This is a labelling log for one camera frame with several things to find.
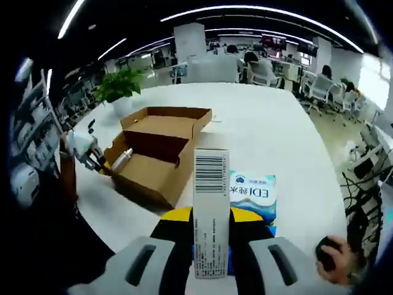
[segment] ceiling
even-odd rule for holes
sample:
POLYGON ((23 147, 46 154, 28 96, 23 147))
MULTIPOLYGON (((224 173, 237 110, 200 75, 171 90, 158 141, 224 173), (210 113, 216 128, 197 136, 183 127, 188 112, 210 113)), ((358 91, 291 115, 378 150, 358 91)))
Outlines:
MULTIPOLYGON (((205 29, 211 28, 254 28, 278 31, 304 39, 315 36, 331 39, 333 44, 344 49, 355 50, 334 34, 276 12, 255 9, 220 9, 184 15, 166 22, 161 19, 173 14, 201 7, 245 3, 226 0, 188 0, 168 3, 167 1, 144 0, 85 0, 62 39, 59 31, 76 0, 29 1, 19 17, 23 20, 24 36, 21 49, 41 68, 53 68, 63 73, 79 66, 96 62, 107 49, 123 38, 127 40, 111 50, 100 62, 119 58, 148 43, 172 36, 173 27, 184 23, 199 22, 205 29)), ((346 36, 365 52, 375 52, 370 33, 342 1, 339 0, 250 0, 250 6, 264 6, 286 10, 311 18, 346 36)), ((218 33, 207 32, 206 37, 218 33)))

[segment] computer mouse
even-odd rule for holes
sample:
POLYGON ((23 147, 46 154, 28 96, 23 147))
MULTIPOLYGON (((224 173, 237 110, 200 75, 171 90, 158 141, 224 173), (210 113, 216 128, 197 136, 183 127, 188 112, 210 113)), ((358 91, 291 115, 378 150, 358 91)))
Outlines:
POLYGON ((324 237, 319 242, 318 246, 315 248, 315 254, 317 256, 317 259, 322 262, 322 265, 324 266, 324 269, 327 272, 329 272, 331 270, 334 270, 336 268, 336 265, 334 263, 333 257, 331 257, 331 255, 325 253, 321 249, 322 246, 329 246, 329 247, 332 247, 332 248, 340 251, 340 245, 337 244, 336 242, 332 241, 328 237, 324 237))

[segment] white robotic hand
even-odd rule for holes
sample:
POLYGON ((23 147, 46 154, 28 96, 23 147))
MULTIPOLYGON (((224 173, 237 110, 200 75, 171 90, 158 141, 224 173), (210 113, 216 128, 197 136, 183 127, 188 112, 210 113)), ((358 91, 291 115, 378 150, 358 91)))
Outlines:
POLYGON ((104 154, 98 146, 98 140, 87 132, 70 130, 65 139, 67 151, 90 170, 100 171, 105 163, 104 154))

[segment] barcode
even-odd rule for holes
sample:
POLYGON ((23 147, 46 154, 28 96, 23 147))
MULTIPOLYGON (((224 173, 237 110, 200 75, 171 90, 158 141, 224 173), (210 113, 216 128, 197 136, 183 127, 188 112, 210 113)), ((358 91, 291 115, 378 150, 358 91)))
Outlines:
POLYGON ((223 193, 224 182, 224 157, 196 156, 195 157, 195 192, 223 193))

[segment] open cardboard box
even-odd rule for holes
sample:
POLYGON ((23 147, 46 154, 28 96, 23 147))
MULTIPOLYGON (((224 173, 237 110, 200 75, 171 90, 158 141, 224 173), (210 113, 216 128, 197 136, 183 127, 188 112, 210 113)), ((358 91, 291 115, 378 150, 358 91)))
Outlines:
POLYGON ((148 107, 129 115, 104 155, 112 166, 127 149, 133 154, 121 171, 106 174, 126 198, 174 208, 193 170, 194 142, 211 117, 211 109, 175 107, 148 107))

